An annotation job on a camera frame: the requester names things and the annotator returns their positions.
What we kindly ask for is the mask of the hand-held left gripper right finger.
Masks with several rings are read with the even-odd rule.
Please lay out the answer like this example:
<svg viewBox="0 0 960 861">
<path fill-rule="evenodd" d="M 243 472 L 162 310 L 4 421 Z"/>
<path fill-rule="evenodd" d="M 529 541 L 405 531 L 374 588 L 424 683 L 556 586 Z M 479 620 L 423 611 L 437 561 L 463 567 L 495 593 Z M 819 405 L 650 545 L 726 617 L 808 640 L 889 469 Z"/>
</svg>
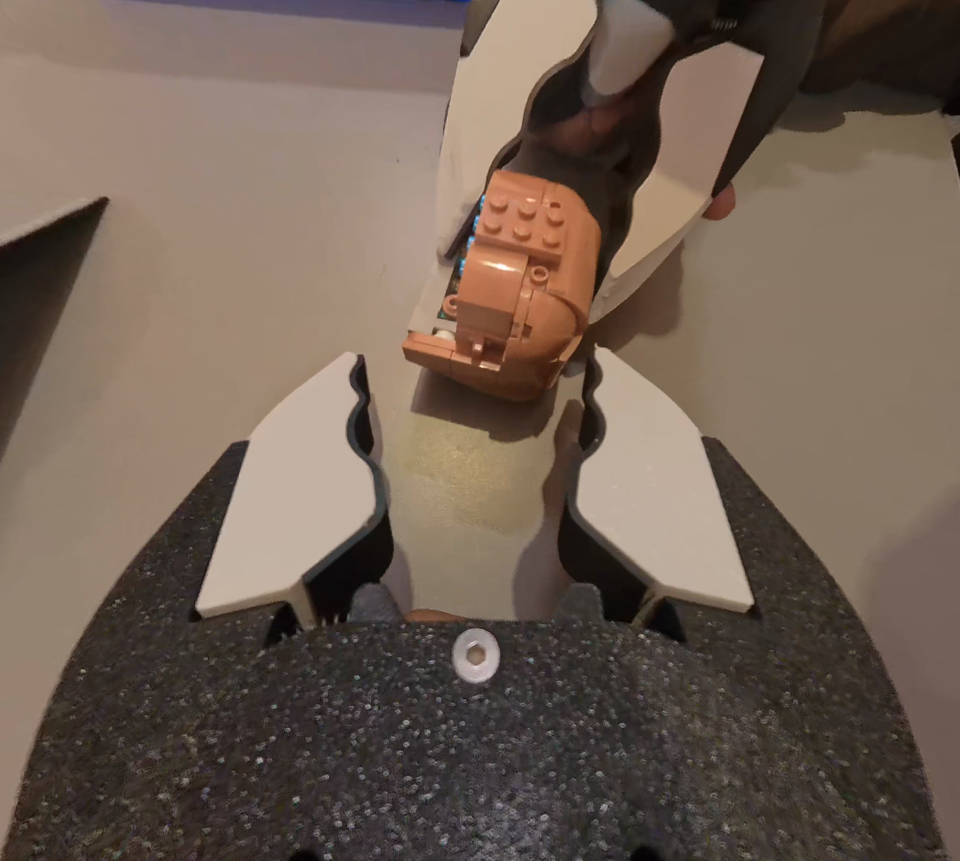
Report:
<svg viewBox="0 0 960 861">
<path fill-rule="evenodd" d="M 610 615 L 664 599 L 749 613 L 753 591 L 694 422 L 605 347 L 587 359 L 582 401 L 558 533 L 565 571 L 602 591 Z"/>
</svg>

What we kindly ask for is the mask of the person's right hand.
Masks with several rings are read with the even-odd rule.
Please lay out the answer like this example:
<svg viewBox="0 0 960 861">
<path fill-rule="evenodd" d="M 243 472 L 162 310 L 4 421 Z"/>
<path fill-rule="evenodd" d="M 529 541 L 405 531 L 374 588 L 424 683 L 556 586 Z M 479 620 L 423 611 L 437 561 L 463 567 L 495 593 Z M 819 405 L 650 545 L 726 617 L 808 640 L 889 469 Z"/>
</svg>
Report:
<svg viewBox="0 0 960 861">
<path fill-rule="evenodd" d="M 574 116 L 546 127 L 539 137 L 562 154 L 584 158 L 599 150 L 641 105 L 640 89 L 635 88 L 595 107 L 584 107 Z"/>
</svg>

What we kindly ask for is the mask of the grey instruction booklet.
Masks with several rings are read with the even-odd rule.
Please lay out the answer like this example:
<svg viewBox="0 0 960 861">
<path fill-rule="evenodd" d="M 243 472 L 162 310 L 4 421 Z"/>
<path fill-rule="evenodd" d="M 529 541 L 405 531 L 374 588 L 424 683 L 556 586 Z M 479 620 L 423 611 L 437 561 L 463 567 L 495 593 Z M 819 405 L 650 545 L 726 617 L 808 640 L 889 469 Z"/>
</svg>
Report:
<svg viewBox="0 0 960 861">
<path fill-rule="evenodd" d="M 106 196 L 1 194 L 1 249 L 90 209 L 103 211 Z"/>
</svg>

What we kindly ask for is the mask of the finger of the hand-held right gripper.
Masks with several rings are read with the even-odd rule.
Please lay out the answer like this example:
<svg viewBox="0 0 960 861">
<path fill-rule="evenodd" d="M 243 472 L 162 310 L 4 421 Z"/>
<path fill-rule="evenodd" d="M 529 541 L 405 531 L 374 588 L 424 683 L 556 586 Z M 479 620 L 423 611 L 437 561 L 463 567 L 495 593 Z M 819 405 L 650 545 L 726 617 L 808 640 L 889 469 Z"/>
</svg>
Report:
<svg viewBox="0 0 960 861">
<path fill-rule="evenodd" d="M 438 155 L 436 255 L 409 331 L 450 330 L 439 312 L 453 275 L 452 253 L 470 231 L 491 173 L 510 159 L 536 91 L 578 56 L 597 15 L 597 0 L 499 0 L 460 57 Z"/>
<path fill-rule="evenodd" d="M 626 302 L 714 197 L 763 55 L 726 42 L 678 60 L 658 107 L 659 148 L 631 200 L 630 227 L 596 293 L 596 320 Z"/>
</svg>

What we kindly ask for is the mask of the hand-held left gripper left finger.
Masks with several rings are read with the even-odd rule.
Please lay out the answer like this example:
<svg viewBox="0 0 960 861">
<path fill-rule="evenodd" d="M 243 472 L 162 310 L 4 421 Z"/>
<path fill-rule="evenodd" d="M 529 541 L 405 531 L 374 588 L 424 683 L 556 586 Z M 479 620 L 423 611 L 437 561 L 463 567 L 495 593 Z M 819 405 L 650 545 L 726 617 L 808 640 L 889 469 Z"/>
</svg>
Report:
<svg viewBox="0 0 960 861">
<path fill-rule="evenodd" d="M 317 582 L 359 543 L 392 540 L 382 473 L 373 458 L 362 355 L 347 351 L 296 387 L 256 425 L 195 601 L 199 617 L 273 605 L 295 617 L 342 615 Z"/>
</svg>

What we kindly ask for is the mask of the brown lego head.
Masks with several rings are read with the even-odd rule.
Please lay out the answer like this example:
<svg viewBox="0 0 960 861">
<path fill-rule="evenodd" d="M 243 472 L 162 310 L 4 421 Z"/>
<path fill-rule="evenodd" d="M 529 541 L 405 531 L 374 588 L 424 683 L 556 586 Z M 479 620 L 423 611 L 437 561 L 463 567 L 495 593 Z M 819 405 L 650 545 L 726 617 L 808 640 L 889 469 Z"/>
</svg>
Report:
<svg viewBox="0 0 960 861">
<path fill-rule="evenodd" d="M 601 229 L 575 191 L 495 171 L 444 284 L 434 322 L 410 329 L 405 358 L 502 399 L 536 399 L 580 345 Z"/>
</svg>

